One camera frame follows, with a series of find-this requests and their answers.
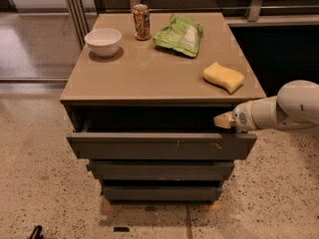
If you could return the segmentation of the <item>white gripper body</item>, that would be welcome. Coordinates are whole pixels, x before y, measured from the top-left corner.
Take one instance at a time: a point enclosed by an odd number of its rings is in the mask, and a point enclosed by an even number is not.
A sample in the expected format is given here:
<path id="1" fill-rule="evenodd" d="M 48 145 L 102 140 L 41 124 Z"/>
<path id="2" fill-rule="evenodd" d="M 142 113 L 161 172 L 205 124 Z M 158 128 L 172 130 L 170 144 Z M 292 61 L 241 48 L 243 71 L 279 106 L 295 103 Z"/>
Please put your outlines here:
<path id="1" fill-rule="evenodd" d="M 248 132 L 256 130 L 256 124 L 252 117 L 253 102 L 238 105 L 232 112 L 235 119 L 235 127 L 241 131 Z"/>

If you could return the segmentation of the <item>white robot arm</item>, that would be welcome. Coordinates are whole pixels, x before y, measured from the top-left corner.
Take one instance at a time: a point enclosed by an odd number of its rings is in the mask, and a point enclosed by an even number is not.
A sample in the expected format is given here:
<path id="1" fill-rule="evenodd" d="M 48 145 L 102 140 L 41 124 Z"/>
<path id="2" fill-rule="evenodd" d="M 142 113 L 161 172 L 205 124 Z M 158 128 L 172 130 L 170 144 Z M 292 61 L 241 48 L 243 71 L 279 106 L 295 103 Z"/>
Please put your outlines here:
<path id="1" fill-rule="evenodd" d="M 242 103 L 213 122 L 243 132 L 273 128 L 318 135 L 319 85 L 303 80 L 287 83 L 276 96 Z"/>

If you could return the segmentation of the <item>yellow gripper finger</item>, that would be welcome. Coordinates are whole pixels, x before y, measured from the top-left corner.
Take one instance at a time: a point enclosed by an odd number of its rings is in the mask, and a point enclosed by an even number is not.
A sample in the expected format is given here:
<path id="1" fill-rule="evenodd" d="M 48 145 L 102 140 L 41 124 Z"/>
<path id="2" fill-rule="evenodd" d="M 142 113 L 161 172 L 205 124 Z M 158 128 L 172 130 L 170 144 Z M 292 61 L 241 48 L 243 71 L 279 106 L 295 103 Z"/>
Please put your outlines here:
<path id="1" fill-rule="evenodd" d="M 232 112 L 227 112 L 213 118 L 215 126 L 222 128 L 232 128 L 235 125 L 235 119 Z"/>

